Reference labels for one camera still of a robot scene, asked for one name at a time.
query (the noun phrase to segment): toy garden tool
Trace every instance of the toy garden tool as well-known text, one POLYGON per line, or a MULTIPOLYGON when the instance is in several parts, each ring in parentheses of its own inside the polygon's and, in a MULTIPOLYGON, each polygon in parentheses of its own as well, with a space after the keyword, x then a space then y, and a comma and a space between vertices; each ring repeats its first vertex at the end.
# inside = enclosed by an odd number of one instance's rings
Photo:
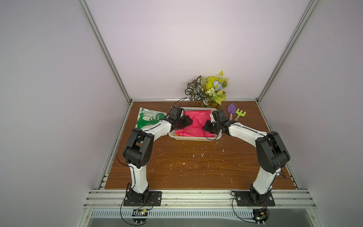
POLYGON ((229 120, 232 120, 232 114, 236 113, 236 106, 232 103, 228 106, 227 111, 229 112, 229 120))
POLYGON ((240 116, 244 117, 246 115, 246 111, 244 113, 242 113, 243 110, 240 111, 240 109, 236 110, 236 114, 238 115, 235 120, 237 120, 240 116))

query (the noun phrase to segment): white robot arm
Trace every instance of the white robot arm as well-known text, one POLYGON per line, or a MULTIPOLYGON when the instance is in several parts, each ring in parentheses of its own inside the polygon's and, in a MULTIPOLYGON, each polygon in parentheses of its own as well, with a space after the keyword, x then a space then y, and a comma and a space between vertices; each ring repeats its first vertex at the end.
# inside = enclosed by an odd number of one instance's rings
POLYGON ((275 177, 290 160, 290 155, 279 134, 274 131, 270 133, 258 131, 235 120, 228 121, 222 110, 214 111, 213 117, 215 121, 207 121, 203 127, 205 131, 214 134, 221 131, 256 147, 260 170, 250 187, 248 197, 253 205, 263 204, 272 189, 275 177))
MULTIPOLYGON (((191 125, 191 119, 188 116, 182 116, 182 112, 181 107, 173 106, 169 116, 163 118, 158 125, 151 126, 145 131, 138 128, 132 131, 123 156, 130 166, 132 177, 132 186, 127 197, 135 203, 145 204, 148 198, 146 164, 150 160, 153 142, 165 133, 191 125)), ((275 177, 290 160, 290 155, 280 136, 274 131, 267 133, 246 127, 235 120, 228 121, 222 110, 214 111, 213 116, 215 121, 207 121, 203 127, 205 131, 214 134, 219 134, 221 131, 256 147, 260 170, 250 187, 248 197, 252 205, 263 204, 270 193, 275 177)))

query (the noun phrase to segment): wooden board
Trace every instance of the wooden board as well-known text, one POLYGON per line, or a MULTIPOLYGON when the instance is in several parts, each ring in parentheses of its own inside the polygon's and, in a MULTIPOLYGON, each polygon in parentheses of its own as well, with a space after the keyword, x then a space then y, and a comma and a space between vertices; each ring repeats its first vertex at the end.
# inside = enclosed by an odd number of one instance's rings
MULTIPOLYGON (((173 103, 134 102, 121 141, 130 136, 140 107, 168 113, 173 103)), ((256 102, 222 102, 220 109, 226 115, 229 115, 227 107, 231 103, 246 111, 246 116, 239 117, 239 122, 260 131, 268 131, 256 102)), ((182 102, 180 106, 199 107, 200 104, 188 101, 182 102)), ((117 154, 123 163, 125 144, 120 146, 117 154)), ((223 134, 219 140, 201 142, 177 141, 163 136, 154 142, 147 164, 147 180, 150 189, 249 189, 259 168, 256 148, 238 138, 223 134)), ((295 189, 286 168, 284 173, 286 179, 278 176, 273 188, 295 189)), ((115 158, 105 188, 124 189, 128 182, 131 182, 130 169, 115 158)))

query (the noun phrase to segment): pink fabric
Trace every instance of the pink fabric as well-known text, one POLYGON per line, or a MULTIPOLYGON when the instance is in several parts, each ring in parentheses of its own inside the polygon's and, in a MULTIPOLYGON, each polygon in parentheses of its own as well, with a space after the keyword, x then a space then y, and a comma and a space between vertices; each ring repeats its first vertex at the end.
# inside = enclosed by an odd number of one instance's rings
POLYGON ((193 137, 204 137, 205 135, 206 137, 214 137, 214 134, 207 131, 204 131, 203 134, 203 126, 207 120, 211 119, 211 112, 211 110, 185 111, 185 115, 189 116, 193 120, 193 123, 188 127, 177 130, 175 135, 193 137))

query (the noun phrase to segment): black mounting plate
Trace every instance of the black mounting plate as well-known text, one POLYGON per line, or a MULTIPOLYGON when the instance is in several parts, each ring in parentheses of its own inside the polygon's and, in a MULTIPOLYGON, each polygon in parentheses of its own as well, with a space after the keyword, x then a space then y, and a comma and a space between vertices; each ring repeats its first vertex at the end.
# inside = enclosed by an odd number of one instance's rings
POLYGON ((275 201, 273 200, 271 192, 269 192, 267 194, 267 197, 263 203, 259 203, 257 205, 253 204, 250 201, 250 198, 249 198, 250 191, 233 191, 233 193, 235 193, 235 195, 236 195, 237 206, 239 206, 239 207, 264 207, 265 203, 266 203, 266 206, 268 206, 268 207, 275 206, 275 201))
MULTIPOLYGON (((152 198, 149 199, 145 206, 148 207, 148 206, 152 206, 152 201, 154 201, 154 207, 159 207, 161 205, 161 195, 162 195, 162 192, 161 191, 149 191, 149 198, 152 198)), ((131 199, 125 199, 124 202, 123 202, 123 206, 125 207, 134 207, 134 206, 143 206, 142 203, 140 203, 139 201, 132 201, 131 199)))

